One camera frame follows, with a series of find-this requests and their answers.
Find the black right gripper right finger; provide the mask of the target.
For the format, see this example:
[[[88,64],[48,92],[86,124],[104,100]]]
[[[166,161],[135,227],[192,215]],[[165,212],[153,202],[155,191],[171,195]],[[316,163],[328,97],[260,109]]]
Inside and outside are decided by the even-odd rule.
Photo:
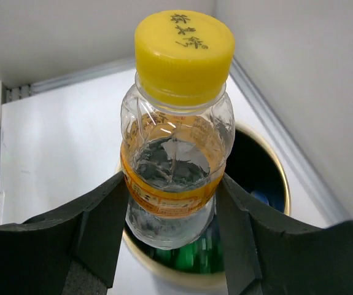
[[[353,220],[311,226],[229,176],[218,186],[216,207],[229,294],[353,294]]]

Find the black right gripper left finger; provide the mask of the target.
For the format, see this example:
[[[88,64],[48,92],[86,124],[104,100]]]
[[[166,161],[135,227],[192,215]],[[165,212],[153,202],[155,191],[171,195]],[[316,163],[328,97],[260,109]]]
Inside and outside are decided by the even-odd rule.
[[[106,294],[127,202],[120,172],[54,210],[0,225],[0,294]]]

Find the green bottle barcode label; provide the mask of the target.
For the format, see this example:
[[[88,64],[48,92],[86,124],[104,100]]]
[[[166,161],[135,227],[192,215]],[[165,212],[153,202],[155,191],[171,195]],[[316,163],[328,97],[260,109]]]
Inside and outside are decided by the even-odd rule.
[[[178,249],[152,249],[149,256],[171,269],[185,273],[210,274],[224,271],[219,230],[208,228],[193,243]]]

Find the clear bottle yellow cap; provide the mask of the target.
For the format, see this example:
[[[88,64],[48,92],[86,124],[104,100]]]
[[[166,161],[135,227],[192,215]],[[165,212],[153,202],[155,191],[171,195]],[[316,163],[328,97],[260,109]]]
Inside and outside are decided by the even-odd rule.
[[[226,91],[235,40],[218,19],[176,9],[143,19],[134,49],[120,110],[126,222],[140,241],[171,250],[197,240],[214,215],[235,140]]]

